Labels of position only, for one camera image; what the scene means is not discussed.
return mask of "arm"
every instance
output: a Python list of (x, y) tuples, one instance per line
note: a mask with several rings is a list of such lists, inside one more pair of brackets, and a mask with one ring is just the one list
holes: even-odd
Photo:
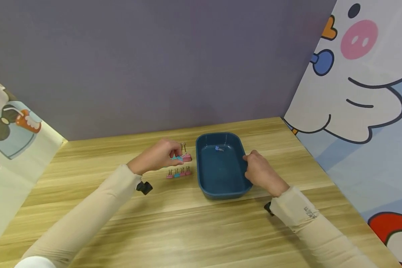
[(149, 170), (176, 166), (182, 161), (170, 159), (181, 155), (181, 146), (162, 139), (112, 175), (79, 205), (55, 223), (23, 255), (15, 268), (65, 268), (115, 212), (126, 203)]
[(376, 267), (299, 190), (289, 187), (257, 151), (243, 158), (248, 162), (246, 178), (273, 196), (271, 212), (305, 243), (325, 268)]
[(325, 268), (377, 267), (296, 188), (272, 198), (269, 208)]
[(67, 267), (131, 198), (140, 181), (140, 175), (135, 175), (126, 165), (119, 166), (92, 194), (46, 231), (22, 259), (40, 256), (50, 260), (56, 268)]

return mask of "blue plastic tray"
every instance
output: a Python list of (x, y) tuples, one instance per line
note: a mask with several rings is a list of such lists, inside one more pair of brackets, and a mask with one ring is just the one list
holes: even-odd
[(238, 198), (252, 188), (244, 177), (247, 162), (240, 138), (229, 132), (208, 133), (196, 141), (198, 184), (213, 200)]

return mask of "black eye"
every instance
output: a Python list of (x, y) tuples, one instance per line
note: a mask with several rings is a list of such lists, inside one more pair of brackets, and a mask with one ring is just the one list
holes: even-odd
[(350, 19), (353, 19), (354, 17), (359, 14), (359, 11), (361, 11), (361, 5), (360, 4), (354, 4), (351, 6), (351, 8), (348, 10), (348, 17)]

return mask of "purple wall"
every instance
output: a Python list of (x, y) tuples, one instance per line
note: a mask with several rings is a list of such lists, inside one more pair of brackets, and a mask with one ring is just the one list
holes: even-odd
[(282, 116), (334, 4), (0, 0), (0, 82), (68, 140)]

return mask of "orange beak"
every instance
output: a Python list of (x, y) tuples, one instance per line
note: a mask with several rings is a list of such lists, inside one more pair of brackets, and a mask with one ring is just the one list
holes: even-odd
[(334, 40), (338, 31), (334, 28), (335, 17), (331, 15), (326, 23), (325, 29), (323, 30), (322, 38), (327, 40)]

